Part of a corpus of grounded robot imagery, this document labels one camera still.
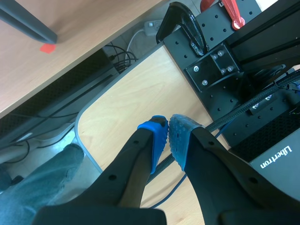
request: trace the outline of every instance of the red handle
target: red handle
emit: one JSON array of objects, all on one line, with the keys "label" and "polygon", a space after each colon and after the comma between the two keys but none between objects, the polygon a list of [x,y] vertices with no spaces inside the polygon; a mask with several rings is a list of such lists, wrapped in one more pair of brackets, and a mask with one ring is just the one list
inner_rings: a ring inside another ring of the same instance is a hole
[{"label": "red handle", "polygon": [[232,27],[238,30],[245,25],[245,20],[240,16],[240,11],[235,0],[222,0],[229,16],[232,19]]},{"label": "red handle", "polygon": [[[208,9],[214,0],[202,0],[200,3],[200,10],[201,12],[204,12],[206,9]],[[235,30],[238,30],[242,26],[245,25],[245,20],[243,17],[240,16],[240,11],[238,8],[238,5],[236,4],[235,0],[222,0],[230,18],[232,19],[232,27]]]}]

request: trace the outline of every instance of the table edge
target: table edge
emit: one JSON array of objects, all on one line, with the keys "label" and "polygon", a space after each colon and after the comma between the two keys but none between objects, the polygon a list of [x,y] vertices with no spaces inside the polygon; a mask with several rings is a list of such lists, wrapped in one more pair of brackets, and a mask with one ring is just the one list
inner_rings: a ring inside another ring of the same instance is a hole
[{"label": "table edge", "polygon": [[79,120],[82,114],[95,102],[97,101],[105,92],[107,92],[113,85],[115,85],[120,79],[122,79],[126,74],[128,74],[131,70],[133,70],[137,65],[139,65],[141,62],[143,62],[146,58],[148,58],[150,55],[152,55],[154,52],[156,52],[159,48],[163,46],[163,42],[160,42],[158,45],[156,45],[154,48],[152,48],[147,54],[143,55],[134,65],[130,66],[127,70],[125,70],[123,73],[121,73],[118,77],[112,80],[102,91],[100,91],[88,104],[86,104],[82,110],[78,113],[76,120],[75,120],[75,137],[78,141],[78,144],[83,149],[85,154],[89,157],[89,159],[92,161],[93,165],[99,170],[100,173],[103,172],[101,167],[98,165],[98,163],[95,161],[93,156],[89,153],[89,151],[85,148],[84,144],[82,143],[80,136],[78,134],[78,125]]}]

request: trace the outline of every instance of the electrical outlet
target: electrical outlet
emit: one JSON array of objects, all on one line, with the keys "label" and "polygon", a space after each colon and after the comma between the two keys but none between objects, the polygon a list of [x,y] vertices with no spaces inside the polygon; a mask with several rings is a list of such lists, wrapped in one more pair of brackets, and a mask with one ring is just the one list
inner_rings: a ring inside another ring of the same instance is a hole
[{"label": "electrical outlet", "polygon": [[152,20],[144,23],[144,30],[147,36],[155,36],[163,20]]}]

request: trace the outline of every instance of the light wooden tabletop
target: light wooden tabletop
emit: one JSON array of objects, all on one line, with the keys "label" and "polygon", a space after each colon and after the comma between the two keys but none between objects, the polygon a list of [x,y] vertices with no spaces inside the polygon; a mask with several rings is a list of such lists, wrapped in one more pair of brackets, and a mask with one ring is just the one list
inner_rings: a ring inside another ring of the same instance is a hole
[{"label": "light wooden tabletop", "polygon": [[[104,170],[139,124],[153,115],[164,115],[169,119],[174,113],[189,116],[205,126],[212,122],[167,49],[158,46],[84,110],[79,117],[77,134],[88,149],[88,155]],[[223,137],[219,139],[228,148]],[[167,143],[160,161],[169,154]],[[173,162],[146,186],[141,207],[162,200],[183,175],[177,162]],[[204,223],[188,179],[159,208],[165,211],[170,225]]]},{"label": "light wooden tabletop", "polygon": [[0,21],[0,118],[137,23],[162,0],[17,0],[58,35],[51,54]]}]

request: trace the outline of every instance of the bolt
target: bolt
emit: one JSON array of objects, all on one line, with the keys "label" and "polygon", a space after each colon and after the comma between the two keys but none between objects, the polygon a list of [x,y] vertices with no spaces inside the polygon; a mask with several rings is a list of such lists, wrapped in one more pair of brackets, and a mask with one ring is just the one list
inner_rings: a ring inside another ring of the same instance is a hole
[{"label": "bolt", "polygon": [[199,67],[198,66],[194,66],[194,71],[198,72],[199,71]]},{"label": "bolt", "polygon": [[233,66],[229,66],[227,67],[228,72],[232,72],[233,71]]},{"label": "bolt", "polygon": [[206,85],[208,84],[207,80],[203,80],[203,81],[202,81],[202,84],[203,84],[204,86],[206,86]]},{"label": "bolt", "polygon": [[223,75],[224,73],[226,73],[226,69],[221,69],[221,74]]},{"label": "bolt", "polygon": [[216,60],[218,58],[218,56],[216,54],[211,55],[213,60]]},{"label": "bolt", "polygon": [[271,97],[272,97],[272,95],[269,95],[269,96],[267,96],[265,99],[266,99],[267,101],[269,101],[269,100],[271,99]]},{"label": "bolt", "polygon": [[259,106],[259,103],[255,104],[254,106],[252,106],[253,109],[257,109]]},{"label": "bolt", "polygon": [[224,51],[222,51],[222,50],[218,51],[217,55],[220,56],[220,57],[223,56],[224,55]]}]

